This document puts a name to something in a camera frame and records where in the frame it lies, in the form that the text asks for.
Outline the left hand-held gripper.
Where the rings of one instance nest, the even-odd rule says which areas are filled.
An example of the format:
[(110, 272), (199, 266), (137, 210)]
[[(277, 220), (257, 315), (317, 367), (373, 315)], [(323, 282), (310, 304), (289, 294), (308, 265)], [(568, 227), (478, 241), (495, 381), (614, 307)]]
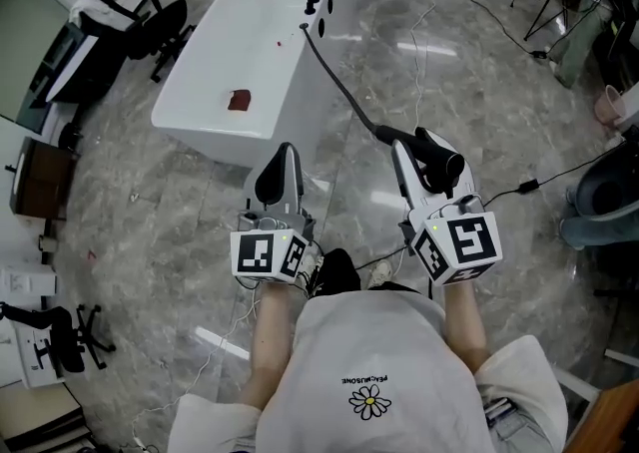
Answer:
[(293, 283), (314, 236), (316, 220), (302, 208), (304, 184), (300, 156), (281, 143), (274, 156), (245, 185), (252, 203), (274, 210), (244, 210), (231, 232), (231, 272), (256, 282)]

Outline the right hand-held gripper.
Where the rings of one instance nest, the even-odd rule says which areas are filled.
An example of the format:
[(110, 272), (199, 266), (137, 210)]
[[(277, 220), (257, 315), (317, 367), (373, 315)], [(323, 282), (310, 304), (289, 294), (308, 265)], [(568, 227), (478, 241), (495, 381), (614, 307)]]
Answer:
[[(395, 140), (391, 157), (399, 192), (408, 203), (401, 225), (409, 254), (434, 286), (480, 277), (502, 261), (494, 213), (484, 209), (469, 163), (446, 138), (424, 127), (416, 136), (428, 145), (416, 158), (408, 145)], [(432, 192), (453, 192), (431, 195)]]

